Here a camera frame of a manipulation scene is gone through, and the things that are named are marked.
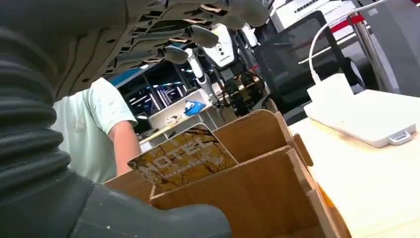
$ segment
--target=chair backrest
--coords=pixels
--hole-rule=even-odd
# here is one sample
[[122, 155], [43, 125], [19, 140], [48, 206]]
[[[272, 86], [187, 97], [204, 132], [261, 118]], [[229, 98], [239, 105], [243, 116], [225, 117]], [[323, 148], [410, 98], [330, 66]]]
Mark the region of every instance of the chair backrest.
[[[281, 31], [256, 49], [264, 81], [282, 113], [307, 102], [306, 90], [314, 85], [308, 55], [317, 31], [326, 24], [321, 11], [315, 11]], [[343, 72], [350, 85], [357, 80], [329, 28], [314, 49], [314, 67], [321, 79]]]

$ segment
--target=robotic hand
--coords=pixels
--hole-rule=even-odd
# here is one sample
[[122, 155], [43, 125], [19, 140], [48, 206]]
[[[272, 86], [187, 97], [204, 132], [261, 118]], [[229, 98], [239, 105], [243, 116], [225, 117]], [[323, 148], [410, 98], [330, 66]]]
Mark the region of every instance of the robotic hand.
[[70, 171], [69, 155], [58, 149], [62, 135], [49, 129], [52, 105], [142, 60], [186, 59], [172, 42], [212, 45], [214, 36], [196, 26], [258, 26], [267, 18], [257, 0], [3, 1], [0, 214], [7, 219], [0, 234], [229, 237], [228, 222], [214, 207], [164, 212]]

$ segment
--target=white charger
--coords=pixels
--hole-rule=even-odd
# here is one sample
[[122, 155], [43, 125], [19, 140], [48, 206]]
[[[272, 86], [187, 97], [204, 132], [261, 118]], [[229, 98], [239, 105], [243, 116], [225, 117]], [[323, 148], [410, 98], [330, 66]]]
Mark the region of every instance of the white charger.
[[395, 97], [392, 94], [366, 90], [354, 95], [342, 73], [321, 81], [314, 70], [312, 56], [318, 37], [329, 24], [385, 1], [380, 0], [343, 14], [317, 32], [309, 50], [309, 66], [315, 86], [308, 89], [312, 102], [304, 107], [309, 118], [378, 148], [410, 141], [411, 133], [416, 131], [415, 120], [407, 116], [406, 111], [392, 112], [387, 107], [394, 103]]

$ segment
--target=person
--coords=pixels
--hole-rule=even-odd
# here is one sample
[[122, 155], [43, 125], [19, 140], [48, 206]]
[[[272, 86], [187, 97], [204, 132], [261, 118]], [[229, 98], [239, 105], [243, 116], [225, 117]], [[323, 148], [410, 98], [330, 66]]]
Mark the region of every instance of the person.
[[130, 171], [127, 162], [140, 154], [137, 121], [112, 84], [100, 78], [54, 109], [57, 121], [51, 128], [63, 134], [59, 148], [70, 154], [71, 169], [98, 183]]

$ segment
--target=white table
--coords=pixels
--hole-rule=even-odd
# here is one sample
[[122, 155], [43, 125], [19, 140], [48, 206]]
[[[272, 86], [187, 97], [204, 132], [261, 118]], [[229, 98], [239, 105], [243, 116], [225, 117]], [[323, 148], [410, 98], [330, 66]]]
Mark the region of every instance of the white table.
[[[420, 99], [397, 95], [420, 125]], [[420, 237], [420, 139], [381, 149], [304, 119], [289, 127], [312, 157], [311, 172], [354, 238]]]

